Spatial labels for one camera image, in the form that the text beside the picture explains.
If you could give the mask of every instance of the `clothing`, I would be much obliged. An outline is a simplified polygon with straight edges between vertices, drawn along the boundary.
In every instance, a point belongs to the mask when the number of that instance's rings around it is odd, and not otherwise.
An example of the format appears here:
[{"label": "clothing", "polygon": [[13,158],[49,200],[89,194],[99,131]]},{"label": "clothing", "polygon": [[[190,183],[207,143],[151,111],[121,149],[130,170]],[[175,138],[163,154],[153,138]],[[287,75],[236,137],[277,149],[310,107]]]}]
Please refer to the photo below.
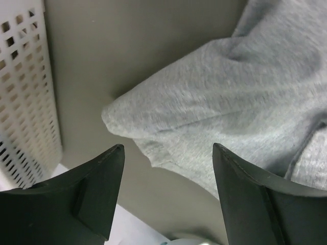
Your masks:
[{"label": "clothing", "polygon": [[152,166],[218,197],[212,146],[284,176],[327,113],[327,2],[250,0],[231,38],[160,70],[104,109]]}]

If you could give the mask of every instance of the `gray surface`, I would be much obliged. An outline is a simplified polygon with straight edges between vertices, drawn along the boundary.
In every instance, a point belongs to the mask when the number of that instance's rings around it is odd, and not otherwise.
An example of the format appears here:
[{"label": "gray surface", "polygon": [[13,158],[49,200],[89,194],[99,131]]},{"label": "gray surface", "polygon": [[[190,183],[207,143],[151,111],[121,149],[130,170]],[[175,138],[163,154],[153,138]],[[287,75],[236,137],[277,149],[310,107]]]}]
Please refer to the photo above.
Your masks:
[{"label": "gray surface", "polygon": [[284,176],[327,108],[327,3],[311,2],[249,0],[232,37],[205,44],[111,103],[102,115],[108,130],[134,139],[152,166],[217,198],[215,142]]},{"label": "gray surface", "polygon": [[219,202],[191,181],[150,168],[132,140],[113,136],[102,108],[158,69],[230,36],[245,0],[46,0],[62,163],[126,147],[119,203],[164,235],[196,232],[226,243]]}]

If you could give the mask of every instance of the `perforated basket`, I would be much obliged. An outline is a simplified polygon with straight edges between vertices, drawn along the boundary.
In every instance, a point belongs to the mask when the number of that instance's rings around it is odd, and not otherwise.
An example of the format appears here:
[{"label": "perforated basket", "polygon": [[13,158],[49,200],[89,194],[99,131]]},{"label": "perforated basket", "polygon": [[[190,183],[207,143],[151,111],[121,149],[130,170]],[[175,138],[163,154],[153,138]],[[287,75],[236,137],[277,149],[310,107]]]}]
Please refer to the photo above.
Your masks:
[{"label": "perforated basket", "polygon": [[48,179],[62,157],[41,0],[0,0],[0,190]]}]

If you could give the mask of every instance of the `white floor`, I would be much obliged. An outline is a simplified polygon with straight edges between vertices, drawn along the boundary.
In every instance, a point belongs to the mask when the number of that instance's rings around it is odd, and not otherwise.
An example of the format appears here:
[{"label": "white floor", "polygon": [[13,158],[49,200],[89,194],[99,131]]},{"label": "white floor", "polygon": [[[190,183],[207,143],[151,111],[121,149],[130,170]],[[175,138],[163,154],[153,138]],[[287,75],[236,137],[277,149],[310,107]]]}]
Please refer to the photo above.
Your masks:
[{"label": "white floor", "polygon": [[[53,177],[67,170],[67,168],[59,164]],[[123,207],[116,206],[110,239],[105,245],[160,245],[165,241],[168,242],[169,240]]]}]

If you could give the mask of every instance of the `black plastic part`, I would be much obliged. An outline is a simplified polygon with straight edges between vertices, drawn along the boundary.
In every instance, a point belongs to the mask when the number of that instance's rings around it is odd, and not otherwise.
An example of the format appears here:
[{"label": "black plastic part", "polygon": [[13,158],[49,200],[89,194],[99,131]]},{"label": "black plastic part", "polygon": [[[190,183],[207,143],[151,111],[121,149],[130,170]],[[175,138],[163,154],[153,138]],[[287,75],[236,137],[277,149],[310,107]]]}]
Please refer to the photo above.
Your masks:
[{"label": "black plastic part", "polygon": [[229,245],[326,245],[327,191],[303,186],[214,145]]},{"label": "black plastic part", "polygon": [[124,147],[29,189],[0,192],[0,244],[103,245],[124,169]]}]

